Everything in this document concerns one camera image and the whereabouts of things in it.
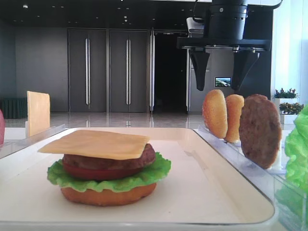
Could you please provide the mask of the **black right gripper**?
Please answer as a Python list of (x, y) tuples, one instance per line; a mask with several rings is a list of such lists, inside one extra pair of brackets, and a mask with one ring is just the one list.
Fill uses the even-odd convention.
[(189, 56), (199, 91), (203, 91), (205, 87), (205, 73), (210, 53), (206, 50), (193, 50), (194, 48), (239, 51), (233, 53), (233, 90), (240, 89), (243, 80), (259, 59), (257, 51), (268, 51), (271, 48), (271, 40), (244, 38), (245, 23), (252, 11), (248, 4), (210, 4), (201, 17), (192, 16), (194, 21), (204, 23), (203, 37), (177, 38), (177, 48), (191, 49)]

